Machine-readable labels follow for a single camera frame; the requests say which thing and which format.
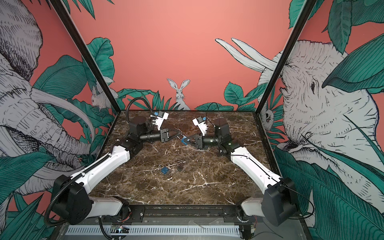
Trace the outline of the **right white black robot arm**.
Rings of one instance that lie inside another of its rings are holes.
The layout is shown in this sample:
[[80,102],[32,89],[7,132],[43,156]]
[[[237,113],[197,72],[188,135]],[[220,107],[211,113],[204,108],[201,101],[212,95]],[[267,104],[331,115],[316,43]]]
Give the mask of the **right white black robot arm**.
[[193,119],[199,134],[183,138],[185,144],[198,150],[217,147],[219,153],[240,167],[263,193],[263,198],[248,198],[241,202],[241,212],[246,216],[261,216],[278,227],[298,210],[298,193],[290,178],[282,178],[260,161],[237,139],[232,138],[230,126],[224,118],[214,121],[214,133],[209,134],[207,118]]

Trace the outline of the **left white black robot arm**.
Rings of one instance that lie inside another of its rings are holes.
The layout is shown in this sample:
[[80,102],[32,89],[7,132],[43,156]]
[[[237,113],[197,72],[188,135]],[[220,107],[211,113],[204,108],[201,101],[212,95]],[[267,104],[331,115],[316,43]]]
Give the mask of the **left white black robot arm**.
[[107,154],[83,170],[55,180],[51,202],[44,215],[45,225],[76,225],[85,219],[102,216],[114,216],[118,222],[129,220],[132,211],[129,202],[123,198],[92,198],[89,194],[115,169],[133,159],[143,149],[144,143],[166,143],[180,135],[180,131],[175,131],[171,136],[170,129],[161,127],[168,116],[164,111],[151,111],[149,119],[142,116],[130,119],[129,111],[126,111],[129,130]]

